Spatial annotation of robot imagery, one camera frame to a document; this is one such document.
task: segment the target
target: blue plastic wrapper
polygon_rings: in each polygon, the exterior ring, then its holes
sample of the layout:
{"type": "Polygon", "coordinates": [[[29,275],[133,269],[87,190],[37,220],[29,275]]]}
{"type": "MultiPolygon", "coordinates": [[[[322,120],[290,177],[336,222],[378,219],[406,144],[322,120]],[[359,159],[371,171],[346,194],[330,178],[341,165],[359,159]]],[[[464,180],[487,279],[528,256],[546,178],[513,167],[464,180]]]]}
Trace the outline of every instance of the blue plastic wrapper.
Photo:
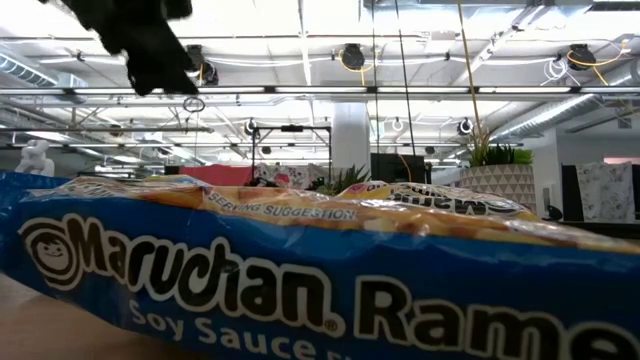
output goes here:
{"type": "Polygon", "coordinates": [[[2,235],[10,277],[215,359],[639,359],[640,249],[543,222],[81,178],[2,235]]]}

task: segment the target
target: black cable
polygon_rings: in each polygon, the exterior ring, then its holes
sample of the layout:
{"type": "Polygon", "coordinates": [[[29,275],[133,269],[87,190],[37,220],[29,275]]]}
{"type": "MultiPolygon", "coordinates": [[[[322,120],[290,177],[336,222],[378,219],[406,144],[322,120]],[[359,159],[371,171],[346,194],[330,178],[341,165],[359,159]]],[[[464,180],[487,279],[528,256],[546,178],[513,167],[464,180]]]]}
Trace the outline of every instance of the black cable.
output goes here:
{"type": "Polygon", "coordinates": [[[398,17],[398,38],[400,40],[400,55],[402,56],[402,73],[404,74],[404,91],[407,99],[407,114],[409,115],[409,134],[411,135],[411,150],[413,156],[416,156],[416,143],[413,139],[413,119],[411,118],[411,102],[409,101],[409,82],[407,80],[407,63],[404,57],[404,42],[402,41],[402,26],[400,25],[400,8],[398,7],[398,0],[396,3],[396,16],[398,17]]]}
{"type": "Polygon", "coordinates": [[[375,100],[376,100],[376,178],[374,180],[380,180],[380,114],[378,111],[378,59],[376,49],[376,2],[371,2],[371,37],[373,40],[373,86],[376,88],[375,100]]]}

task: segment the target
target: potted plant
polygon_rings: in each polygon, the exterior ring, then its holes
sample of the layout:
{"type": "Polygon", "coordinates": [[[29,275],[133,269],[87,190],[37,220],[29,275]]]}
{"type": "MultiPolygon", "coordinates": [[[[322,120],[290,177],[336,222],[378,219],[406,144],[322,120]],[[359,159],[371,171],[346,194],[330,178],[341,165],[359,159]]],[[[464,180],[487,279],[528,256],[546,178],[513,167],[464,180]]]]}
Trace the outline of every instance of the potted plant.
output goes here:
{"type": "Polygon", "coordinates": [[[489,144],[491,133],[478,139],[472,135],[471,167],[462,170],[460,186],[500,195],[536,212],[531,150],[489,144]]]}

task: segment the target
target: white ceiling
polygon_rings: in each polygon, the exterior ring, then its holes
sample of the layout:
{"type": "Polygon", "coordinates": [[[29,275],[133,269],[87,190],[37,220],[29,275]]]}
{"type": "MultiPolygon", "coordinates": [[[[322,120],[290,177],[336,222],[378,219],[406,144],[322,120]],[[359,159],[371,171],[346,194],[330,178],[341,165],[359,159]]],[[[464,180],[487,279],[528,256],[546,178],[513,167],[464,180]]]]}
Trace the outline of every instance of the white ceiling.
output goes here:
{"type": "MultiPolygon", "coordinates": [[[[302,39],[298,0],[192,0],[194,13],[186,20],[171,23],[173,30],[181,41],[187,44],[202,44],[208,57],[224,59],[226,63],[217,63],[220,85],[361,85],[360,73],[344,70],[339,61],[331,61],[331,55],[337,54],[345,43],[356,42],[363,47],[368,60],[374,57],[374,40],[370,13],[360,12],[357,0],[305,0],[304,27],[307,39],[302,39]],[[234,37],[251,37],[237,39],[234,37]],[[312,59],[310,79],[305,78],[302,64],[303,49],[307,47],[312,59]],[[257,66],[256,61],[297,61],[294,65],[265,67],[257,66]],[[254,61],[251,66],[238,66],[239,61],[254,61]]],[[[94,39],[95,34],[84,30],[75,19],[62,13],[53,6],[44,6],[37,0],[0,0],[0,37],[3,40],[0,50],[10,49],[27,57],[34,63],[43,61],[46,69],[73,73],[86,80],[92,87],[128,87],[126,68],[118,64],[117,58],[108,58],[101,44],[94,39]],[[20,41],[7,37],[21,37],[20,41]],[[85,57],[95,61],[78,62],[75,55],[82,52],[85,57]]],[[[378,71],[364,74],[364,83],[373,85],[404,85],[404,72],[399,60],[402,56],[398,41],[398,24],[401,24],[404,36],[402,49],[409,61],[425,61],[430,57],[444,57],[449,53],[452,57],[463,57],[464,48],[458,33],[460,25],[455,7],[433,7],[429,10],[404,10],[398,22],[395,12],[376,13],[375,49],[378,52],[380,66],[378,71]]],[[[615,57],[623,38],[630,39],[627,48],[631,51],[621,57],[620,62],[602,67],[606,72],[634,57],[640,50],[640,42],[635,39],[637,32],[637,13],[610,12],[584,13],[584,7],[552,9],[542,18],[535,21],[525,31],[516,33],[495,50],[491,60],[494,61],[531,61],[555,56],[558,52],[566,53],[572,43],[587,43],[598,59],[615,57]]],[[[465,29],[469,39],[471,56],[490,43],[497,33],[510,28],[511,22],[522,11],[517,6],[489,7],[479,6],[465,9],[465,29]]],[[[538,86],[548,80],[545,67],[548,62],[535,64],[517,64],[506,66],[504,63],[484,64],[474,71],[476,85],[527,85],[538,86]]],[[[465,72],[465,65],[460,61],[425,62],[406,66],[409,85],[450,85],[451,82],[465,72]]],[[[572,75],[580,83],[596,79],[592,71],[574,72],[572,75]]],[[[565,75],[558,82],[548,85],[572,84],[565,75]]],[[[0,77],[0,86],[17,87],[19,82],[6,76],[0,77]]],[[[207,108],[198,120],[201,126],[215,129],[214,135],[199,134],[198,141],[219,142],[242,141],[235,134],[241,132],[244,121],[254,118],[265,125],[281,125],[289,123],[311,123],[310,104],[313,105],[314,123],[324,124],[325,117],[332,121],[333,105],[330,100],[316,99],[286,100],[278,105],[270,106],[218,106],[207,108]],[[228,119],[235,131],[231,131],[224,119],[228,119]]],[[[492,126],[499,125],[515,117],[534,105],[534,102],[478,102],[479,115],[482,119],[490,118],[492,126]]],[[[409,133],[393,129],[396,117],[401,122],[407,121],[407,103],[403,100],[383,100],[378,103],[378,114],[373,102],[368,104],[371,119],[385,122],[383,141],[406,141],[409,133]]],[[[462,119],[473,117],[473,105],[469,101],[423,101],[410,102],[411,114],[414,116],[414,135],[417,140],[449,141],[456,136],[455,122],[450,118],[462,119]]],[[[71,119],[68,110],[45,108],[45,111],[65,120],[71,119]]],[[[93,109],[86,109],[84,114],[93,109]]],[[[113,122],[136,126],[177,126],[174,114],[168,108],[132,107],[109,108],[92,117],[86,124],[100,125],[113,122]]],[[[596,136],[599,132],[615,132],[610,128],[613,123],[595,127],[583,132],[596,136]]],[[[195,134],[166,134],[167,140],[195,141],[195,134]]],[[[287,135],[277,135],[286,140],[287,135]]],[[[311,141],[314,136],[299,134],[295,140],[311,141]]],[[[314,154],[322,154],[324,149],[318,148],[314,154]]],[[[235,159],[238,155],[230,150],[201,152],[205,160],[235,159]],[[216,158],[207,158],[213,154],[216,158]]],[[[306,156],[307,153],[291,150],[277,150],[276,155],[286,153],[287,157],[306,156]]]]}

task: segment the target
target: ceiling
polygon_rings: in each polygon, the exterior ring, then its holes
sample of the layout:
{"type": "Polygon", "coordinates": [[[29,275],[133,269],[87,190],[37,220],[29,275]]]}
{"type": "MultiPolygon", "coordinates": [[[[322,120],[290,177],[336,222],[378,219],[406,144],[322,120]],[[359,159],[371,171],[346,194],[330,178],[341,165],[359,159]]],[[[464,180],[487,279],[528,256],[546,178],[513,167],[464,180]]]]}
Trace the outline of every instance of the ceiling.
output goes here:
{"type": "MultiPolygon", "coordinates": [[[[269,0],[192,2],[193,15],[172,22],[171,27],[184,45],[203,45],[207,59],[218,70],[220,86],[404,86],[405,80],[409,86],[468,85],[457,9],[447,1],[443,1],[443,5],[405,5],[400,9],[400,19],[392,11],[394,9],[382,8],[375,13],[374,21],[371,11],[362,8],[358,0],[278,0],[277,6],[269,0]],[[361,45],[370,64],[365,67],[371,67],[369,71],[361,74],[345,70],[337,57],[346,43],[361,45]],[[375,69],[374,57],[377,57],[375,69]]],[[[566,54],[569,45],[574,43],[588,44],[599,60],[619,56],[617,61],[599,67],[603,73],[633,59],[640,51],[636,12],[587,12],[588,4],[530,11],[518,1],[512,5],[508,1],[504,3],[506,5],[463,8],[470,59],[474,60],[490,49],[484,61],[472,67],[477,86],[574,86],[597,81],[593,71],[565,71],[561,65],[553,65],[552,59],[558,54],[566,54]],[[530,11],[527,13],[530,16],[524,20],[519,18],[523,11],[530,11]],[[510,31],[514,21],[520,21],[519,31],[510,31]],[[623,40],[626,41],[625,51],[621,54],[623,40]]],[[[0,0],[0,7],[3,9],[0,12],[0,53],[18,54],[30,66],[47,74],[73,74],[86,81],[89,87],[129,87],[123,59],[109,56],[96,40],[96,34],[83,29],[65,12],[37,0],[0,0]]],[[[0,87],[33,86],[0,72],[0,87]]],[[[140,99],[95,95],[86,97],[81,104],[51,96],[13,96],[9,99],[60,119],[62,124],[71,125],[75,119],[76,124],[81,121],[80,126],[86,127],[115,124],[139,128],[181,126],[185,131],[147,134],[157,141],[179,143],[250,141],[244,133],[249,119],[263,126],[328,125],[333,121],[334,104],[343,101],[331,96],[273,94],[207,95],[204,98],[208,106],[202,113],[191,116],[182,109],[183,99],[179,97],[140,99]],[[189,132],[187,125],[207,127],[212,132],[189,132]]],[[[535,96],[515,100],[482,98],[477,102],[478,115],[485,124],[496,127],[542,102],[535,96]]],[[[402,97],[382,97],[377,106],[370,98],[350,101],[367,102],[370,119],[383,123],[380,135],[384,143],[409,141],[407,105],[417,142],[455,141],[457,123],[475,116],[473,103],[468,98],[414,97],[407,103],[402,97]]],[[[608,106],[601,116],[614,114],[615,110],[615,104],[608,106]]],[[[637,131],[640,124],[633,120],[634,116],[630,116],[636,125],[632,131],[621,131],[615,121],[609,121],[575,135],[640,136],[637,131]]],[[[574,119],[561,128],[572,129],[588,121],[593,119],[574,119]]],[[[116,137],[104,133],[87,140],[98,143],[146,141],[144,136],[135,133],[116,137]]],[[[259,156],[310,159],[327,155],[322,140],[310,132],[295,135],[274,132],[269,141],[314,142],[317,146],[274,149],[269,156],[259,156]]],[[[100,154],[106,151],[94,150],[100,154]]],[[[195,152],[195,157],[205,163],[240,164],[247,162],[246,152],[250,149],[185,147],[185,150],[191,154],[195,152]]],[[[411,149],[397,147],[393,151],[409,153],[411,149]]],[[[446,151],[436,156],[448,155],[446,151]]],[[[146,161],[166,160],[152,148],[128,155],[137,155],[146,161]]]]}

